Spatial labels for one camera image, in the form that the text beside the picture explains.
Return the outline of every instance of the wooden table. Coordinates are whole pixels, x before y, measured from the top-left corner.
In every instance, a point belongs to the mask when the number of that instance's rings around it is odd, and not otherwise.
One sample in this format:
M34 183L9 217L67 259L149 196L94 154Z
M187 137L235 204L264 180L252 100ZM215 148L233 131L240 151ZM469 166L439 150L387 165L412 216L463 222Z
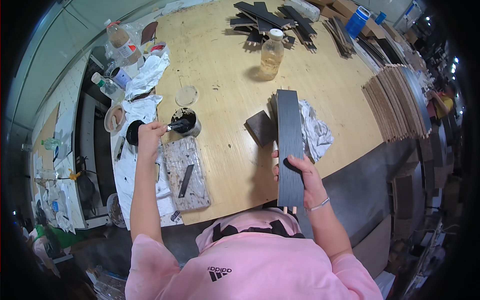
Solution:
M285 50L276 78L258 81L254 75L260 65L260 47L245 46L247 36L233 33L228 23L239 13L233 7L236 2L214 1L158 19L156 41L166 42L171 51L170 66L156 86L156 93L164 97L157 108L159 121L169 123L180 108L175 94L182 86L194 85L199 91L198 101L190 108L202 123L197 139L212 205L183 212L185 224L227 216L277 198L272 145L259 149L244 123L262 109L268 113L269 97L281 86L296 90L299 99L306 99L332 130L335 141L315 165L322 177L382 143L361 92L361 85L373 73L360 58L341 58L323 24L315 22L312 27L318 37L313 42L318 52L312 54L296 41L293 49ZM270 12L276 12L283 1L265 3ZM162 142L179 138L169 132Z

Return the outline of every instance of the person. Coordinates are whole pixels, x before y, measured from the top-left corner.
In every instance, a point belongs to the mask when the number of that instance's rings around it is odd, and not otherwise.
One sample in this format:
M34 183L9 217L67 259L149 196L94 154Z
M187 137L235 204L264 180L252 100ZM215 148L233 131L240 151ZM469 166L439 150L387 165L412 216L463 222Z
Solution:
M441 118L448 115L454 106L453 99L456 93L456 86L452 82L446 86L445 92L428 91L430 102L427 105L427 111L432 123L438 124Z
M126 299L382 299L353 255L307 156L290 155L288 161L302 171L303 204L315 241L305 239L297 220L279 208L251 209L206 228L196 238L200 254L180 270L163 243L155 198L158 139L166 130L158 122L138 130ZM278 172L274 166L273 180L281 176Z

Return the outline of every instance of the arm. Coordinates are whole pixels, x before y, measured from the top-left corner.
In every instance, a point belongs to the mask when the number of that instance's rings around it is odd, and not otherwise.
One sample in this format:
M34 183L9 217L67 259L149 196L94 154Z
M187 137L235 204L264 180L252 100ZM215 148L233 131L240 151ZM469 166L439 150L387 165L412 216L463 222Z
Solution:
M273 152L272 157L278 157L278 151ZM312 208L325 201L328 196L322 184L322 179L308 157L304 155L303 159L301 159L289 155L288 161L302 171L305 185L303 205L306 208ZM274 167L273 171L275 174L274 179L278 181L278 165ZM330 202L314 211L308 212L307 215L312 224L315 243L325 251L331 262L342 254L353 254L347 232L336 218Z
M155 160L158 139L166 131L167 126L158 122L142 125L138 129L138 158L130 209L132 241L139 234L145 234L163 244L155 196Z
M435 101L437 101L438 106L440 106L440 108L444 111L445 115L447 115L450 112L448 106L445 105L445 103L440 99L440 96L438 96L436 92L434 92L433 90L430 90L429 92L432 96L432 99L435 99Z

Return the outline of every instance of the bottle cap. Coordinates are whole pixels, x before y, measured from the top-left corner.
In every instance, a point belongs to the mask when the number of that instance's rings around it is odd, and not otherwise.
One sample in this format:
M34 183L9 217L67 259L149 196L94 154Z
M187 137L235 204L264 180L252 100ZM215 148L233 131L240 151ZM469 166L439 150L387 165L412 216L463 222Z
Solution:
M100 75L98 72L93 73L92 82L98 84L100 80L102 80L102 75Z
M281 31L280 29L270 29L270 32L268 34L269 37L271 38L275 38L275 39L281 39L283 38L283 31Z

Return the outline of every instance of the blue container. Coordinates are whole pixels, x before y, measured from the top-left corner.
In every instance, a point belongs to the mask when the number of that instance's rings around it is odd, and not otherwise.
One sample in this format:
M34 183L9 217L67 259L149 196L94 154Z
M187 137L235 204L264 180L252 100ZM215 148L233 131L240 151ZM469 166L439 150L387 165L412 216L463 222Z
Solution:
M367 23L368 18L370 18L370 12L363 6L359 6L345 26L348 34L352 38L356 38Z
M385 20L386 17L387 15L384 12L380 12L378 17L375 19L375 23L380 25Z

